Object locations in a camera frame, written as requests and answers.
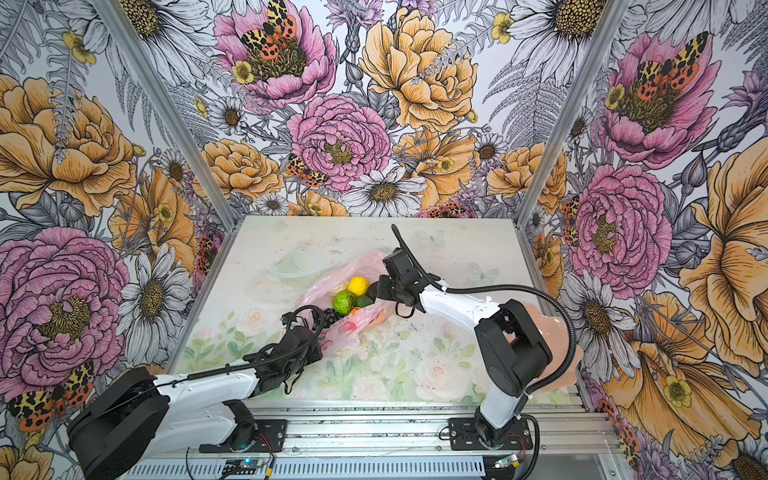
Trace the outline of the pink plastic bag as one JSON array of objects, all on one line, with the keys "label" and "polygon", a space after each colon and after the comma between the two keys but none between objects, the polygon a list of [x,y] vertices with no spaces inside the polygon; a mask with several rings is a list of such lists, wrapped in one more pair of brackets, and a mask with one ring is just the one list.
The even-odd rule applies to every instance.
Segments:
[{"label": "pink plastic bag", "polygon": [[297,301],[328,310],[328,325],[320,334],[324,357],[349,347],[366,329],[394,315],[393,301],[379,299],[374,283],[386,274],[384,254],[374,251],[324,273]]}]

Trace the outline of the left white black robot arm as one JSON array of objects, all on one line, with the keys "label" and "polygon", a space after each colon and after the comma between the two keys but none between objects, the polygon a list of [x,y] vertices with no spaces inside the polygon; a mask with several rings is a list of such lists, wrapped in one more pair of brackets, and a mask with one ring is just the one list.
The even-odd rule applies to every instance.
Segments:
[{"label": "left white black robot arm", "polygon": [[319,336],[295,325],[278,343],[212,370],[129,370],[67,428],[85,478],[116,479],[143,459],[187,448],[220,453],[271,447],[270,425],[256,420],[245,403],[286,386],[320,360]]}]

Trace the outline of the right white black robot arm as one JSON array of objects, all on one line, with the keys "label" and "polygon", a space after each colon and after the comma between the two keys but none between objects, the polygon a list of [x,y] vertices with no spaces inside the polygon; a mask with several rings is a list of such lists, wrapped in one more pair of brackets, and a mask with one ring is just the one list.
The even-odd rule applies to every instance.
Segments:
[{"label": "right white black robot arm", "polygon": [[492,386],[475,414],[480,442],[497,448],[514,426],[529,397],[527,387],[552,362],[552,352],[526,306],[514,299],[498,303],[450,293],[437,278],[421,272],[401,249],[383,259],[386,273],[376,282],[376,297],[436,315],[471,330]]}]

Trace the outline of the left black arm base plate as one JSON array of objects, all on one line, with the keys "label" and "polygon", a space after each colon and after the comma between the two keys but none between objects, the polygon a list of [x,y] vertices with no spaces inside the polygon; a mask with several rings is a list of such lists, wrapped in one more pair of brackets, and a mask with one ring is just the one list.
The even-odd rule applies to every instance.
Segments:
[{"label": "left black arm base plate", "polygon": [[200,453],[279,453],[283,449],[288,422],[257,419],[238,422],[234,431],[219,444],[202,444]]}]

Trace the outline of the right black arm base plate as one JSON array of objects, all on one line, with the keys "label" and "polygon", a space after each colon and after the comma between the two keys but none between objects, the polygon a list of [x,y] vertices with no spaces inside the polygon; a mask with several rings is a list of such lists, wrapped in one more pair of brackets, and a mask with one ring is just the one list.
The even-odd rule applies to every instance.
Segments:
[{"label": "right black arm base plate", "polygon": [[500,429],[480,418],[450,418],[448,434],[453,451],[531,450],[532,429],[523,420],[511,420]]}]

